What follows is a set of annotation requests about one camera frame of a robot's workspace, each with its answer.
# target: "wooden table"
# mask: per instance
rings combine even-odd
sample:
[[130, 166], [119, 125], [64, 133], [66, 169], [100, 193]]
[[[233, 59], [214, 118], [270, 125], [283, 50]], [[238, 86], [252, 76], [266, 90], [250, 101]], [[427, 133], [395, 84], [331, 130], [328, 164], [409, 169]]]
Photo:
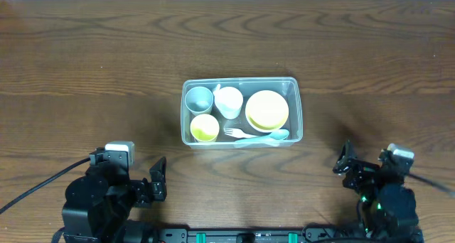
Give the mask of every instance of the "wooden table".
[[[303, 227], [355, 219], [331, 171], [346, 139], [376, 161], [455, 188], [455, 3], [445, 0], [1, 1], [0, 205], [113, 140], [132, 178], [167, 156], [168, 197], [130, 218], [199, 227]], [[291, 148], [192, 151], [182, 84], [292, 76], [304, 139]], [[83, 165], [0, 216], [0, 242], [49, 242]], [[455, 202], [415, 180], [427, 242], [455, 241]]]

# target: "plastic bin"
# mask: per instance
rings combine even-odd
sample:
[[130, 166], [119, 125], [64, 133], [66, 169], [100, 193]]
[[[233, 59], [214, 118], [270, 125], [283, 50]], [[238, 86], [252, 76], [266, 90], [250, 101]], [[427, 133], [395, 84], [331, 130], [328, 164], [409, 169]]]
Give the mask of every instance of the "plastic bin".
[[[217, 84], [221, 87], [235, 87], [243, 95], [243, 106], [240, 115], [235, 119], [226, 119], [213, 104], [211, 115], [220, 123], [220, 133], [216, 142], [199, 143], [190, 132], [190, 123], [194, 115], [185, 106], [185, 95], [193, 87], [202, 86], [213, 90]], [[226, 136], [224, 128], [237, 128], [247, 134], [264, 136], [267, 134], [260, 133], [253, 129], [245, 116], [245, 105], [248, 99], [256, 92], [261, 90], [271, 90], [279, 93], [285, 98], [289, 105], [289, 117], [282, 129], [289, 130], [289, 136], [286, 140], [277, 141], [272, 144], [262, 142], [238, 144], [238, 140], [231, 136]], [[182, 141], [192, 149], [233, 149], [233, 148], [259, 148], [259, 147], [283, 147], [291, 146], [300, 141], [304, 135], [304, 122], [302, 117], [302, 107], [299, 93], [299, 86], [293, 77], [246, 77], [246, 78], [225, 78], [225, 79], [203, 79], [188, 80], [183, 84], [182, 102], [181, 102], [181, 133]]]

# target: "white fork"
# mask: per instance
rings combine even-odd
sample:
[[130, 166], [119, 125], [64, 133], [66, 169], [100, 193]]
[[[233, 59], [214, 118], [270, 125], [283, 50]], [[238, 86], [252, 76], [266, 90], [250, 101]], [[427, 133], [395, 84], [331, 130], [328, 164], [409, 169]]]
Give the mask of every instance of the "white fork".
[[246, 134], [244, 131], [241, 129], [225, 129], [225, 134], [228, 136], [232, 136], [235, 138], [252, 138], [252, 137], [258, 137], [255, 135], [251, 134]]

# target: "light blue spoon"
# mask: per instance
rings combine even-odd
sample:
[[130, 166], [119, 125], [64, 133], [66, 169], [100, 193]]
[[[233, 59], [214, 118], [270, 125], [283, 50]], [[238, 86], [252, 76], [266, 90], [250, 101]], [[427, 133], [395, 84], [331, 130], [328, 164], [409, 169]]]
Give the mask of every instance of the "light blue spoon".
[[279, 143], [277, 143], [277, 141], [285, 140], [288, 136], [289, 136], [288, 130], [278, 129], [266, 136], [252, 137], [249, 139], [240, 139], [240, 140], [235, 141], [235, 143], [236, 144], [264, 143], [264, 144], [268, 144], [270, 146], [276, 147], [276, 146], [279, 146]]

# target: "stacked plates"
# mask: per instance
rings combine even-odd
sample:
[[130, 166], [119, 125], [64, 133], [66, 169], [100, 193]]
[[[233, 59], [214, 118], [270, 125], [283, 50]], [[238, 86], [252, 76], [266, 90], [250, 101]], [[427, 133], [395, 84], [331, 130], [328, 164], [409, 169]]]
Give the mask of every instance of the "stacked plates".
[[254, 129], [269, 133], [280, 129], [286, 123], [289, 107], [280, 94], [262, 90], [248, 99], [245, 115]]

